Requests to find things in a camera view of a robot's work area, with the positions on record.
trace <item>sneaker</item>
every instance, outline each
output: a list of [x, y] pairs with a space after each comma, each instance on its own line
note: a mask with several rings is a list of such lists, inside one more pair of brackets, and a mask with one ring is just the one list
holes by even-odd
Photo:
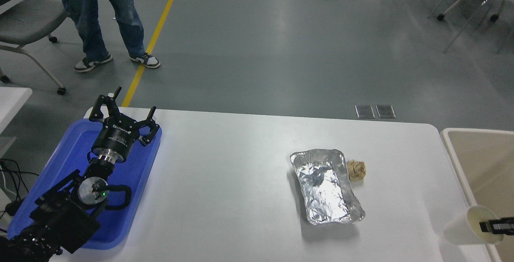
[[139, 57], [132, 57], [132, 56], [129, 56], [129, 57], [130, 57], [130, 60], [139, 62], [147, 68], [157, 68], [160, 66], [159, 60], [157, 60], [157, 58], [155, 56], [150, 55], [150, 53], [148, 53], [148, 52]]
[[112, 60], [112, 56], [109, 54], [109, 56], [107, 58], [105, 58], [104, 60], [102, 61], [90, 61], [87, 57], [82, 59], [81, 61], [79, 61], [76, 65], [75, 65], [75, 71], [76, 72], [79, 72], [79, 73], [84, 73], [84, 72], [88, 72], [88, 71], [91, 71], [93, 68], [95, 68], [96, 66], [99, 66], [101, 64], [105, 64], [109, 61]]

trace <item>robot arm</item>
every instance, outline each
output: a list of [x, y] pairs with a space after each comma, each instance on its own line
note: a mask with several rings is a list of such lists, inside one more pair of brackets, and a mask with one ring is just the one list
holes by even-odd
[[[91, 148], [95, 157], [88, 158], [84, 174], [75, 170], [37, 199], [37, 208], [31, 213], [34, 222], [11, 240], [0, 239], [2, 261], [47, 262], [53, 255], [62, 254], [61, 247], [74, 253], [100, 228], [96, 218], [101, 212], [124, 209], [130, 204], [131, 188], [109, 185], [108, 177], [116, 163], [126, 161], [136, 140], [143, 146], [152, 142], [159, 125], [153, 120], [155, 107], [143, 121], [120, 113], [116, 105], [120, 91], [118, 88], [114, 97], [100, 95], [92, 108], [89, 120], [102, 122], [102, 130]], [[108, 108], [106, 118], [102, 105]], [[144, 127], [149, 128], [149, 133], [141, 135]], [[125, 201], [108, 205], [110, 191], [123, 191]]]

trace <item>person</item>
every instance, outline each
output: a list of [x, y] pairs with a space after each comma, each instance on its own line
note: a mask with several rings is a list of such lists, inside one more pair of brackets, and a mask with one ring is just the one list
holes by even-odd
[[[114, 8], [123, 43], [129, 57], [147, 68], [158, 68], [159, 60], [145, 52], [143, 47], [143, 24], [134, 7], [134, 0], [109, 0]], [[98, 23], [98, 0], [62, 0], [64, 9], [75, 23], [82, 39], [86, 57], [75, 65], [79, 73], [88, 72], [112, 60], [105, 48]]]

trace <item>blue tray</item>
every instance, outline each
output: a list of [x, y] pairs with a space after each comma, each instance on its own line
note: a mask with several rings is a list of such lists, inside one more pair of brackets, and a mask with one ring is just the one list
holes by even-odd
[[[76, 121], [68, 128], [11, 221], [8, 229], [9, 239], [20, 234], [25, 227], [33, 223], [29, 215], [37, 207], [35, 200], [74, 170], [79, 169], [80, 174], [84, 174], [88, 167], [87, 153], [91, 150], [101, 128], [101, 123], [94, 123], [87, 119]], [[108, 183], [110, 185], [128, 185], [132, 189], [132, 200], [130, 205], [123, 210], [103, 211], [97, 218], [101, 227], [82, 246], [83, 248], [110, 249], [125, 238], [136, 215], [141, 195], [159, 148], [161, 136], [162, 130], [159, 128], [154, 141], [146, 147], [136, 141], [126, 162], [116, 164], [114, 172], [109, 176]], [[122, 192], [111, 192], [108, 200], [109, 205], [121, 205], [124, 194]]]

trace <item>paper cup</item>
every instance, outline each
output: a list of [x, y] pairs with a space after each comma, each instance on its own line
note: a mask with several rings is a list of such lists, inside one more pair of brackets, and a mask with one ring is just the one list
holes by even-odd
[[443, 234], [448, 241], [455, 245], [498, 244], [503, 241], [505, 235], [484, 233], [480, 229], [480, 222], [496, 219], [498, 217], [490, 209], [474, 205], [446, 224]]

